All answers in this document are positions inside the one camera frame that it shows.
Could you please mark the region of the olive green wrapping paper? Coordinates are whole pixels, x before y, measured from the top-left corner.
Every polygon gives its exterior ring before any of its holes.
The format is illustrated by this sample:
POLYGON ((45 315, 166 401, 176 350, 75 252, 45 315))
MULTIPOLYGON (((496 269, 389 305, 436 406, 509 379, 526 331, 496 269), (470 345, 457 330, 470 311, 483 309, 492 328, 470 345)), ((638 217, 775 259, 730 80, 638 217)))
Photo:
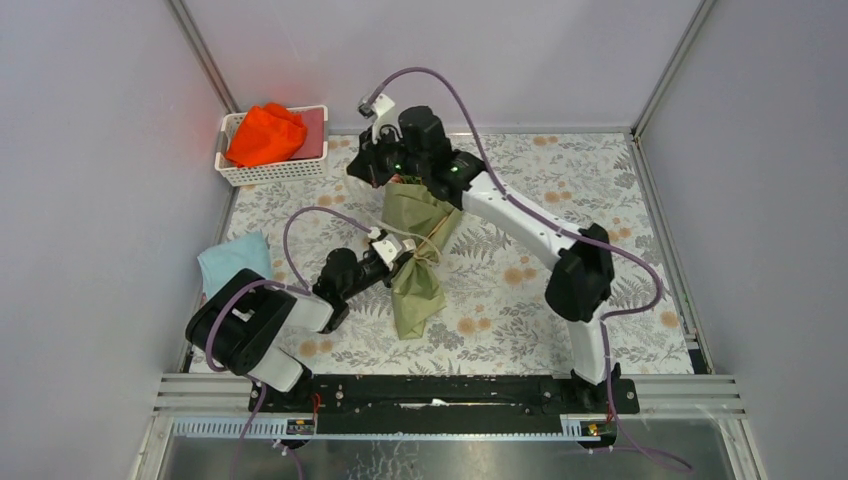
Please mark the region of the olive green wrapping paper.
POLYGON ((401 340, 423 336, 427 320, 446 306, 436 274, 444 248, 462 218, 462 211, 436 199, 418 184, 389 183, 385 187, 382 222, 392 233, 414 242, 409 259, 391 281, 395 329, 401 340))

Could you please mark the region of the cream ribbon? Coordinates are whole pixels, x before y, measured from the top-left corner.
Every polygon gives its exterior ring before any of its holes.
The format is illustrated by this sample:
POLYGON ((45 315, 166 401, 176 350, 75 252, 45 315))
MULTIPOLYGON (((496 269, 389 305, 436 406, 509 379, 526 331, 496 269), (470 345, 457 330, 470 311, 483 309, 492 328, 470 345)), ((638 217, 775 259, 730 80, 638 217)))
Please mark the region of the cream ribbon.
POLYGON ((451 215, 446 215, 445 217, 443 217, 427 235, 420 235, 414 232, 396 228, 376 217, 372 218, 372 222, 390 233, 402 236, 404 240, 411 240, 414 251, 413 256, 415 258, 423 259, 431 266, 438 266, 441 265, 444 261, 444 254, 442 249, 432 240, 432 237, 435 233, 438 233, 450 219, 451 215), (435 260, 432 260, 429 257, 426 257, 425 255, 421 254, 420 251, 422 248, 429 248, 430 251, 436 255, 435 260))

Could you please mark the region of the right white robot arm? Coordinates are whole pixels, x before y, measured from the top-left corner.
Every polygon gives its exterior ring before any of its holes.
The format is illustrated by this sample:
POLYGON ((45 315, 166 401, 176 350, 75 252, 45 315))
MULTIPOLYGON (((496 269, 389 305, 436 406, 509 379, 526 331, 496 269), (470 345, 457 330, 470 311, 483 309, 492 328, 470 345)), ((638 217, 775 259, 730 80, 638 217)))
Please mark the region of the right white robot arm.
POLYGON ((613 398, 611 360, 597 308, 614 277, 608 236, 593 224, 580 228, 507 190, 480 157, 452 146, 441 119, 427 106, 403 111, 386 95, 364 98, 357 110, 370 125, 347 173, 374 188, 395 176, 421 180, 430 194, 477 216, 522 244, 550 271, 545 300, 567 325, 572 342, 575 402, 597 412, 613 398))

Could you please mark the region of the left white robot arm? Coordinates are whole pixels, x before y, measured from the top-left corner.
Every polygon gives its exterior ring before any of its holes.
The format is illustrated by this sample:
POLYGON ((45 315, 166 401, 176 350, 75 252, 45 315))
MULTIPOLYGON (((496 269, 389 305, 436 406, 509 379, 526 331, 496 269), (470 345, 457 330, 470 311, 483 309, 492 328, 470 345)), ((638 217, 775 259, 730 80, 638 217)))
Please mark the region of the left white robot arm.
POLYGON ((272 389, 285 410, 299 410, 309 401, 311 371, 279 347, 283 329, 333 332, 347 317, 349 301, 377 283, 390 286, 415 249, 412 239, 374 230, 360 255, 331 251, 309 294, 274 286, 243 268, 190 319, 186 340, 223 370, 272 389))

